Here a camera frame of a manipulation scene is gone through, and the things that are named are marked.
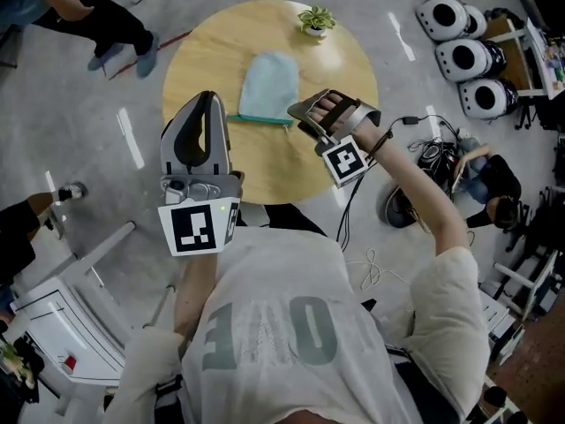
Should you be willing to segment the person's right hand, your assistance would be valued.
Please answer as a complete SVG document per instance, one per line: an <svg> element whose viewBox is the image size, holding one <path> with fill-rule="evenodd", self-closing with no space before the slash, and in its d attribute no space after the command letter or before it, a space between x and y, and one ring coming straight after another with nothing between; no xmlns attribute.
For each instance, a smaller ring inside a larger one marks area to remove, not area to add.
<svg viewBox="0 0 565 424"><path fill-rule="evenodd" d="M307 116L330 134L336 133L357 109L352 100L344 100L341 95L330 93L322 97L307 113ZM332 125L324 123L328 114L335 113Z"/></svg>

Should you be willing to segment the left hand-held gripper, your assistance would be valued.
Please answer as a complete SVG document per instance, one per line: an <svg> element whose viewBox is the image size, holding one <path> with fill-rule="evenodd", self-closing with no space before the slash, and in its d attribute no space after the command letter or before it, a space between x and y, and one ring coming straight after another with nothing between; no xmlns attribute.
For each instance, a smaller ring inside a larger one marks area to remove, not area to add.
<svg viewBox="0 0 565 424"><path fill-rule="evenodd" d="M158 213L173 256L218 254L233 239L245 175L230 173L229 151L226 114L214 91L195 95L165 126L160 156L168 176ZM192 168L201 175L184 175Z"/></svg>

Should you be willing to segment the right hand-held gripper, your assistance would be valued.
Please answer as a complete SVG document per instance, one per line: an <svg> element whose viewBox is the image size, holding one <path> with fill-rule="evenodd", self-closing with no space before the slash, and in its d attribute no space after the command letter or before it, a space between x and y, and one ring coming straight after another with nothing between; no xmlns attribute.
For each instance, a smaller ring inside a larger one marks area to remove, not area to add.
<svg viewBox="0 0 565 424"><path fill-rule="evenodd" d="M320 122L314 122L310 117L313 108L319 108L323 100L330 101L332 95L338 95L339 102L335 103ZM367 171L367 161L354 140L353 133L366 121L375 127L380 125L381 112L377 108L327 88L304 101L292 104L287 113L301 121L298 129L302 133L317 141L316 153L322 158L337 188L349 184Z"/></svg>

